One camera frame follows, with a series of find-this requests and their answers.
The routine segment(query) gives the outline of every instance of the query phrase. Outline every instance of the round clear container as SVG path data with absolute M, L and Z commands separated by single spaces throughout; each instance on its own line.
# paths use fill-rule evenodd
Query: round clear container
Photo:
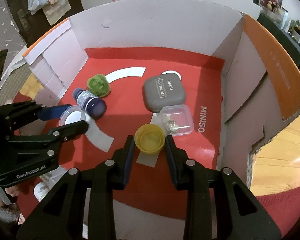
M 162 128 L 166 135 L 185 135 L 194 129 L 193 119 L 188 106 L 165 106 L 160 110 Z
M 80 106 L 69 106 L 61 115 L 59 125 L 65 125 L 73 122 L 86 120 L 84 111 L 81 110 Z

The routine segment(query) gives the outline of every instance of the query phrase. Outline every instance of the gray case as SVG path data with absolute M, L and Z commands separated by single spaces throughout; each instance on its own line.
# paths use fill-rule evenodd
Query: gray case
M 146 107 L 152 112 L 160 112 L 165 106 L 182 105 L 186 101 L 186 92 L 175 73 L 148 78 L 144 85 Z

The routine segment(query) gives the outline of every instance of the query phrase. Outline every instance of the small bottle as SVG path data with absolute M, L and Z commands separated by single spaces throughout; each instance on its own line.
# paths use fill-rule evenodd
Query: small bottle
M 72 96 L 77 101 L 78 106 L 95 120 L 99 119 L 107 110 L 105 101 L 89 90 L 76 88 Z

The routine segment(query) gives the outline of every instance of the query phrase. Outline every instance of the red cloth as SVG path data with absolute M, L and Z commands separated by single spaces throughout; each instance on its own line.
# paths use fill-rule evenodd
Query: red cloth
M 300 187 L 257 199 L 285 236 L 300 217 Z

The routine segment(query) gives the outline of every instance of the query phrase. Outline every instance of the green fuzzy ball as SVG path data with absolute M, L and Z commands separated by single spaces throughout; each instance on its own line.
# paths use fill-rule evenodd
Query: green fuzzy ball
M 111 91 L 110 84 L 107 81 L 106 76 L 102 74 L 89 78 L 87 81 L 87 87 L 90 92 L 101 98 L 106 97 Z

